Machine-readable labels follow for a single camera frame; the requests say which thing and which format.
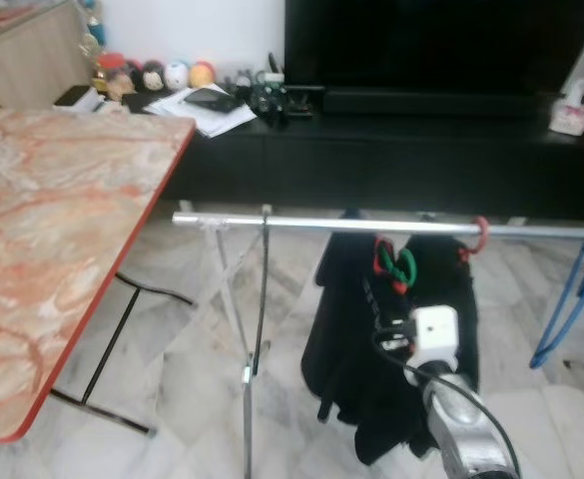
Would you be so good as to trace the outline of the green plastic hanger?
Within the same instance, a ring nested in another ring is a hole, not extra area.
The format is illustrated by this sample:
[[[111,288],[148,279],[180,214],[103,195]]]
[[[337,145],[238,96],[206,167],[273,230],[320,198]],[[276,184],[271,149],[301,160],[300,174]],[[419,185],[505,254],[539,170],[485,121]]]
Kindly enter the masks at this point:
[[[387,279],[396,293],[405,295],[416,282],[416,263],[409,249],[395,249],[393,242],[384,237],[375,237],[373,247],[373,272]]]

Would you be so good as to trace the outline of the dark shirt with red collar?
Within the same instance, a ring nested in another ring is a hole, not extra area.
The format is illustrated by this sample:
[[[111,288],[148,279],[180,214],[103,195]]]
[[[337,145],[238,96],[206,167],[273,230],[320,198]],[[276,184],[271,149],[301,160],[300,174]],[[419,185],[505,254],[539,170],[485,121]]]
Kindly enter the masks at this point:
[[[400,368],[374,351],[375,314],[368,300],[374,284],[374,233],[333,233],[313,281],[320,298],[300,370],[306,387],[320,401],[317,419],[333,407],[341,423],[354,427],[354,450],[372,465],[395,448],[418,459],[433,450],[419,393]]]

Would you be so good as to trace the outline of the red plastic hanger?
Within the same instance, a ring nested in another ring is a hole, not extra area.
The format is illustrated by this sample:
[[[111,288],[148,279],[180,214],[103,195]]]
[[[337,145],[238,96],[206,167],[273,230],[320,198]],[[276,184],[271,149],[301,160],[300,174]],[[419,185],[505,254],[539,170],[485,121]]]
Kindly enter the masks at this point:
[[[489,241],[489,222],[483,216],[475,218],[474,222],[478,226],[478,241],[474,246],[461,247],[459,252],[460,263],[469,264],[472,255],[478,255],[483,251]]]

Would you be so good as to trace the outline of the dark thin hanger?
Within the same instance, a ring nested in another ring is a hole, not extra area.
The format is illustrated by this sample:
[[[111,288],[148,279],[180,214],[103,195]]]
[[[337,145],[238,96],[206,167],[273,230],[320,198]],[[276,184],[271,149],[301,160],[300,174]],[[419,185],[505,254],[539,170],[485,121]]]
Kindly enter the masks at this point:
[[[263,242],[263,254],[261,254],[261,283],[259,295],[259,310],[257,310],[256,345],[251,357],[251,378],[260,373],[261,356],[263,356],[264,329],[266,320],[266,305],[268,305],[268,281],[270,264],[270,225],[269,218],[273,213],[272,205],[263,205],[263,227],[261,228],[261,241]]]

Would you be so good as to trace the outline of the blue plastic hanger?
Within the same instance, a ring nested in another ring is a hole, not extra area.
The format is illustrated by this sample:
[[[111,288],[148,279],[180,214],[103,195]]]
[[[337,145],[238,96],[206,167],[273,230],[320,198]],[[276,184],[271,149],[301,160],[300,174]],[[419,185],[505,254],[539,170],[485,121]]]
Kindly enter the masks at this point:
[[[571,264],[569,273],[562,284],[562,290],[550,319],[544,327],[541,339],[533,355],[529,368],[538,369],[547,363],[548,357],[561,345],[566,334],[576,324],[584,310],[584,242]]]

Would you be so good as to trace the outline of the silver metal clothes rack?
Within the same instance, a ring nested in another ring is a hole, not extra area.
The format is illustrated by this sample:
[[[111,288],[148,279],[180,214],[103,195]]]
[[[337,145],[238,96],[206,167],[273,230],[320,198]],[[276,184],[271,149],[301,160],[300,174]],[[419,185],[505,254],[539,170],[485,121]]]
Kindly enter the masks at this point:
[[[208,230],[216,253],[219,270],[227,267],[224,250],[220,245],[222,230],[227,227],[263,227],[263,215],[245,216],[234,214],[210,214],[210,212],[191,212],[180,209],[173,215],[177,225],[195,225]],[[373,221],[362,219],[312,219],[312,218],[269,218],[270,232],[273,228],[319,229],[332,233],[412,233],[442,234],[443,236],[478,235],[478,226],[429,223],[428,221]],[[567,240],[584,240],[584,228],[574,227],[489,227],[489,232],[499,236],[554,238]],[[377,315],[377,302],[373,306]]]

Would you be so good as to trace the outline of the black TV cabinet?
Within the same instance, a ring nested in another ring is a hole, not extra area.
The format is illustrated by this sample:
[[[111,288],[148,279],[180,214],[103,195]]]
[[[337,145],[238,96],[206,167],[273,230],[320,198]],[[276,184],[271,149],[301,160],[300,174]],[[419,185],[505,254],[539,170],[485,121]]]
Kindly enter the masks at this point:
[[[192,137],[163,198],[584,221],[584,134],[486,116],[254,120]]]

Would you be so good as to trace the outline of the black soundbar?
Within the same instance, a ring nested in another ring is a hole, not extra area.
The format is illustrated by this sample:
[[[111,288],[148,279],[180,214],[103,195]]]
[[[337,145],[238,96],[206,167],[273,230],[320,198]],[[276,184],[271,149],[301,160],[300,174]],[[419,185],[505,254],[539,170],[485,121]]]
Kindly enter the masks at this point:
[[[324,114],[392,116],[535,116],[546,97],[496,93],[431,93],[332,87],[320,96]]]

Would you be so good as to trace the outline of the black desk organizer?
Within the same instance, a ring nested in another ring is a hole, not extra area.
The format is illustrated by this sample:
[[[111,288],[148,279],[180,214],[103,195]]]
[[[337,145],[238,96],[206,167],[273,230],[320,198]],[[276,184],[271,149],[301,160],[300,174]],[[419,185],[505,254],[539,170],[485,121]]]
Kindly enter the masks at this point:
[[[251,75],[248,105],[275,129],[285,129],[292,119],[313,116],[308,92],[288,91],[286,74],[279,68],[273,52],[268,53],[268,68]]]

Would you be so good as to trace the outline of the white tissue box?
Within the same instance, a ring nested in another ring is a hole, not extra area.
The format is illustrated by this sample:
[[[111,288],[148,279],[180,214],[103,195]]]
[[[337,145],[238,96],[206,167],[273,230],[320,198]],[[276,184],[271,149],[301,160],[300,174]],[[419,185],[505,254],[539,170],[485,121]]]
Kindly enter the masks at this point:
[[[575,79],[566,87],[551,109],[548,129],[553,133],[580,137],[584,133],[584,78]]]

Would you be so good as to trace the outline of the white paper stack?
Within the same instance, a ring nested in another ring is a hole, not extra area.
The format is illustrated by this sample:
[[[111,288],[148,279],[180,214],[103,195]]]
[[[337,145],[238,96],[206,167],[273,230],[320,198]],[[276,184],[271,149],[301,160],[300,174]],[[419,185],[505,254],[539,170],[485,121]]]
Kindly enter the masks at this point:
[[[238,125],[250,122],[257,117],[254,110],[246,104],[240,104],[230,113],[218,113],[218,111],[210,111],[187,104],[184,99],[195,91],[199,91],[199,88],[172,93],[164,99],[151,102],[144,110],[146,113],[159,116],[181,116],[181,118],[193,119],[197,131],[208,138],[231,131]]]

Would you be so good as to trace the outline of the black flat television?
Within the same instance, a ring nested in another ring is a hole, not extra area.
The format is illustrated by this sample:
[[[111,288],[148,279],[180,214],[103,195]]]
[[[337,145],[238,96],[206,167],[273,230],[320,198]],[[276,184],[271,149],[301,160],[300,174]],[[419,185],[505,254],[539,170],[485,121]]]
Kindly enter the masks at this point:
[[[555,93],[584,49],[584,0],[286,0],[297,86]]]

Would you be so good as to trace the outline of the black wallet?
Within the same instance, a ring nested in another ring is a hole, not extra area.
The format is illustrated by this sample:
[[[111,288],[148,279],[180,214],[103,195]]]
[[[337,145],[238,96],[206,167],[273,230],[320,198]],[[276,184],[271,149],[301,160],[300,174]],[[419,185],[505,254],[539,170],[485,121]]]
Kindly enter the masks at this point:
[[[229,95],[223,90],[214,90],[214,88],[202,87],[184,97],[183,102],[196,108],[201,108],[214,113],[227,114],[232,110],[240,108],[242,102],[236,97]]]

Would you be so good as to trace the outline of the orange round plush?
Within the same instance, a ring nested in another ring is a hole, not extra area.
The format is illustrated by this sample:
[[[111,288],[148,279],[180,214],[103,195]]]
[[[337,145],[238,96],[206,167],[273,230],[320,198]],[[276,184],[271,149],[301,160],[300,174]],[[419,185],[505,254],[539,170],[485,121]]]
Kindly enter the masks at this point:
[[[210,61],[196,61],[191,65],[188,83],[191,88],[202,88],[214,84],[216,72]]]

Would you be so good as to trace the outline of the white round plush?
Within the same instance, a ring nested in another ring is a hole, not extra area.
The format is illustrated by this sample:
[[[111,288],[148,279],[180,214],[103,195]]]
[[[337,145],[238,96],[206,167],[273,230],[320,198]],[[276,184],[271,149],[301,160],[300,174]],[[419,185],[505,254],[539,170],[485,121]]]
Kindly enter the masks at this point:
[[[190,87],[190,64],[184,61],[172,61],[163,72],[164,86],[169,91],[182,91]]]

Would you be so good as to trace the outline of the black mouse plush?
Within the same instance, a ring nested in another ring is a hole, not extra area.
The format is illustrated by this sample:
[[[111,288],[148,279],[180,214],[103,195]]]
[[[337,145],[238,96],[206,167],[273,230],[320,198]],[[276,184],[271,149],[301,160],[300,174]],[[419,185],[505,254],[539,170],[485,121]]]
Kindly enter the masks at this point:
[[[138,93],[161,92],[167,87],[165,65],[161,61],[150,60],[146,63],[138,63],[138,61],[128,60],[126,65],[129,77]]]

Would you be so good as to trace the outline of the marble top folding table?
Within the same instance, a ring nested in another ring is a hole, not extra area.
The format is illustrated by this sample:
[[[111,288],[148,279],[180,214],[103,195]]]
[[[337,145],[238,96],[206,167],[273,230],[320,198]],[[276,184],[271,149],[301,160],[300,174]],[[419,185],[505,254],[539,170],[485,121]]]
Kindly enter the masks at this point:
[[[0,108],[0,443],[31,428],[194,132]]]

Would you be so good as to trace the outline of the red lidded jar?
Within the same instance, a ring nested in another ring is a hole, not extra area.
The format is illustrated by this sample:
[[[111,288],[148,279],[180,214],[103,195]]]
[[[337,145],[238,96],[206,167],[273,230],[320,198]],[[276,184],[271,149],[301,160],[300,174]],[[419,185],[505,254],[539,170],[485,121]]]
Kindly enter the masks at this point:
[[[115,102],[122,101],[127,93],[135,92],[135,83],[129,73],[126,59],[119,52],[103,52],[97,56],[97,65],[103,73],[106,96]]]

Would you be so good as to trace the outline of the white box with black lid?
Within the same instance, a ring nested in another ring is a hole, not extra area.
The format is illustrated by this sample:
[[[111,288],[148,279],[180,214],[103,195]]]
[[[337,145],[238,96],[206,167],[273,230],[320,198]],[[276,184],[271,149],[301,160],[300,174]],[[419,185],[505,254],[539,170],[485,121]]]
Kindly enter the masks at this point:
[[[54,101],[51,109],[64,113],[95,113],[104,104],[105,97],[91,86],[69,87],[59,99]]]

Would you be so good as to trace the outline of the blue and gold trophy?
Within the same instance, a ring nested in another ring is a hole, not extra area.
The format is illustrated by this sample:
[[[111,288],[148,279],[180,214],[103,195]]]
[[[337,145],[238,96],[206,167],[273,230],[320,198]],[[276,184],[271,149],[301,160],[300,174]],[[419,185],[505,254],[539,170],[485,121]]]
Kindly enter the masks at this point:
[[[86,31],[80,41],[80,49],[88,60],[96,61],[104,54],[106,35],[101,0],[76,0],[80,6],[83,26]]]

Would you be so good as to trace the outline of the light wooden sideboard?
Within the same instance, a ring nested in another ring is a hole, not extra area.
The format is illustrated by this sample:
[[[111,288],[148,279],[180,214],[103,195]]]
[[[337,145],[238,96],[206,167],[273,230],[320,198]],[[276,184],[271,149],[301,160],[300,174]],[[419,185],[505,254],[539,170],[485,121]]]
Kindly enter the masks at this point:
[[[74,0],[42,3],[0,28],[0,108],[49,110],[74,86],[91,81],[80,49],[86,33]]]

